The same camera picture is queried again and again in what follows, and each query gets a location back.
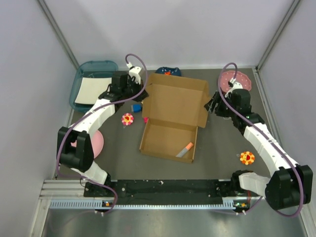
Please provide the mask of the brown cardboard box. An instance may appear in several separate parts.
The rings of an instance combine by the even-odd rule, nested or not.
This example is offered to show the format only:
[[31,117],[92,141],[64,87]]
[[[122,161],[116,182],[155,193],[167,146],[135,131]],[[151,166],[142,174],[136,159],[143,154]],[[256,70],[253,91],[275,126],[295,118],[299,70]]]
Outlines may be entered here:
[[[210,101],[205,80],[153,73],[146,85],[149,96],[143,101],[142,116],[148,117],[140,152],[169,160],[192,163],[198,129],[207,123]],[[182,157],[176,155],[190,142],[193,147]]]

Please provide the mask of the orange grey marker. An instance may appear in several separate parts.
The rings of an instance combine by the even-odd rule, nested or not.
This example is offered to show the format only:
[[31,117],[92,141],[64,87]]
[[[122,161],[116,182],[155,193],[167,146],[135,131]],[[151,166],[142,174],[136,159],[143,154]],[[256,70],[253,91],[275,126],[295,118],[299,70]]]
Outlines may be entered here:
[[184,147],[177,155],[177,158],[182,158],[192,147],[193,147],[193,143],[190,142],[186,147]]

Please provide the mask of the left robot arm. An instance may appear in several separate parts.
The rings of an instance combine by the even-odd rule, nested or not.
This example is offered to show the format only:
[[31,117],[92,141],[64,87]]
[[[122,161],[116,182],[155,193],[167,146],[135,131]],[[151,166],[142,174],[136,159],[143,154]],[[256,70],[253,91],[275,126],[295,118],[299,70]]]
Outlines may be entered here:
[[143,73],[140,67],[133,67],[128,72],[115,72],[90,110],[70,127],[59,129],[56,171],[64,165],[95,183],[95,190],[100,195],[106,196],[111,192],[110,175],[94,161],[92,137],[125,102],[141,102],[148,96],[141,79]]

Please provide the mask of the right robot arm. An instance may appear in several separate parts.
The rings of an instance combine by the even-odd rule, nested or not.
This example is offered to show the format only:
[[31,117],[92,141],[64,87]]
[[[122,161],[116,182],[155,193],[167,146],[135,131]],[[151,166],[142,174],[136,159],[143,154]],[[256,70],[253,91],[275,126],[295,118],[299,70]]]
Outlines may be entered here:
[[205,104],[210,113],[231,118],[234,127],[253,146],[270,173],[269,177],[263,177],[247,170],[237,171],[232,176],[231,191],[238,196],[246,191],[256,193],[276,211],[310,203],[312,169],[286,154],[261,116],[252,111],[250,99],[246,89],[235,89],[227,97],[216,91]]

